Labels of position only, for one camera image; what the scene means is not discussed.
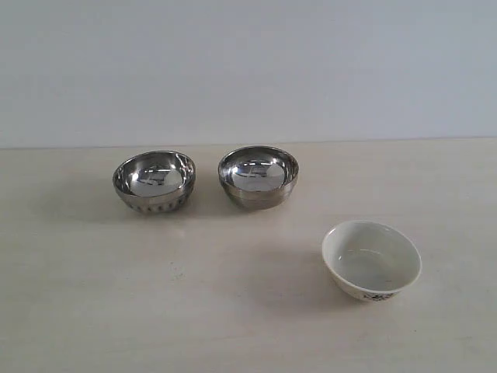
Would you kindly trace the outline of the smooth stainless steel bowl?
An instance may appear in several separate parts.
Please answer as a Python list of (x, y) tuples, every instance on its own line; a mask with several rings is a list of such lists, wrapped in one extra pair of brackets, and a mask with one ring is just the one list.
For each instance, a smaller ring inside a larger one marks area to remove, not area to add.
[(297, 160), (280, 148), (251, 145), (227, 153), (217, 173), (228, 197), (248, 211), (282, 204), (297, 184)]

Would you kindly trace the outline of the ribbed stainless steel bowl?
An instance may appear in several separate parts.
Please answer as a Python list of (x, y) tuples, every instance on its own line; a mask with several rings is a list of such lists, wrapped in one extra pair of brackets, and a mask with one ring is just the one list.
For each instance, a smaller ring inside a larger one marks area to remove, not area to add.
[(116, 194), (130, 209), (142, 214), (172, 212), (189, 200), (196, 165), (181, 152), (145, 152), (121, 163), (112, 181)]

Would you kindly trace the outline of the white ceramic patterned bowl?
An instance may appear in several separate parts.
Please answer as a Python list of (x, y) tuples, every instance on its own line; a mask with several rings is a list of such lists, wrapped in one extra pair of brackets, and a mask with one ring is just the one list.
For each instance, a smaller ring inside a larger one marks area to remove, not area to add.
[(338, 288), (362, 302), (387, 301), (422, 273), (412, 240), (375, 221), (338, 223), (323, 238), (321, 255)]

